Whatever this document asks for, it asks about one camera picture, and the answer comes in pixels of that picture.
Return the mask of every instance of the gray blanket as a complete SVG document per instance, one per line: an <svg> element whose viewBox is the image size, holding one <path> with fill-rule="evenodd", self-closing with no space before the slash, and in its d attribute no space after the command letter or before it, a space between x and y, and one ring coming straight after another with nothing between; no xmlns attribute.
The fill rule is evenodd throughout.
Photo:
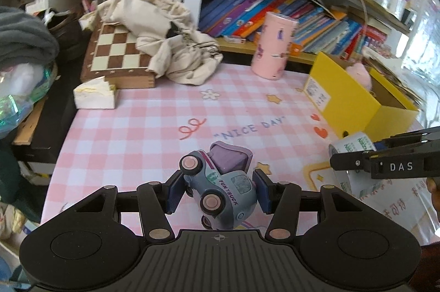
<svg viewBox="0 0 440 292"><path fill-rule="evenodd" d="M19 63L45 65L59 46L40 19L13 7L0 7L0 70Z"/></svg>

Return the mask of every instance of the pink plush toy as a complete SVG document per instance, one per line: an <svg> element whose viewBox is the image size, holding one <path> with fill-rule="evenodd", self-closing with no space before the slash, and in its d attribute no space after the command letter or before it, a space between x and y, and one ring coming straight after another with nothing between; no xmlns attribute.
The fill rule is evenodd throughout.
<svg viewBox="0 0 440 292"><path fill-rule="evenodd" d="M371 88L373 86L371 84L371 77L363 64L361 64L360 62L356 62L353 66L349 66L345 70L367 91L371 91Z"/></svg>

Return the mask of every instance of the toy wheel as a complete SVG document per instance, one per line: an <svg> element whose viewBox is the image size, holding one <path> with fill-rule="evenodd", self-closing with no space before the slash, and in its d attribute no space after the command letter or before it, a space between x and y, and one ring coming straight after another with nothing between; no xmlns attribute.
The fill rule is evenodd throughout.
<svg viewBox="0 0 440 292"><path fill-rule="evenodd" d="M186 187L185 187L185 192L186 192L186 195L188 195L190 198L193 198L193 197L194 197L194 194L193 194L193 192L192 192L191 187L186 186Z"/></svg>
<svg viewBox="0 0 440 292"><path fill-rule="evenodd" d="M213 227L211 226L211 222L209 221L209 219L206 216L202 216L202 225L207 230L213 229Z"/></svg>
<svg viewBox="0 0 440 292"><path fill-rule="evenodd" d="M223 196L217 192L205 192L200 198L200 208L207 215L218 215L224 208Z"/></svg>
<svg viewBox="0 0 440 292"><path fill-rule="evenodd" d="M194 155L186 155L179 162L180 170L185 175L196 175L203 168L200 158Z"/></svg>

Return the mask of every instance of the chessboard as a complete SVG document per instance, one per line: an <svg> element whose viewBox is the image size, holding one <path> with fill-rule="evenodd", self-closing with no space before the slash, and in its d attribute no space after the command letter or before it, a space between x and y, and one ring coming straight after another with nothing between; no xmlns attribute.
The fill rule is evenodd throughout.
<svg viewBox="0 0 440 292"><path fill-rule="evenodd" d="M81 81L105 76L116 88L152 88L155 74L148 69L151 56L136 49L136 36L124 25L108 25L97 18L87 47Z"/></svg>

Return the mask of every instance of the label sticker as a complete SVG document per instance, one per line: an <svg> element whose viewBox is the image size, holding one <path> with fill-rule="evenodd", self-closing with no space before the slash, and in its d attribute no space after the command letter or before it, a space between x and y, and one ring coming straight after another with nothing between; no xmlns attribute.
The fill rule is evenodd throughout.
<svg viewBox="0 0 440 292"><path fill-rule="evenodd" d="M321 112L326 108L331 98L313 77L309 77L307 80L304 92Z"/></svg>

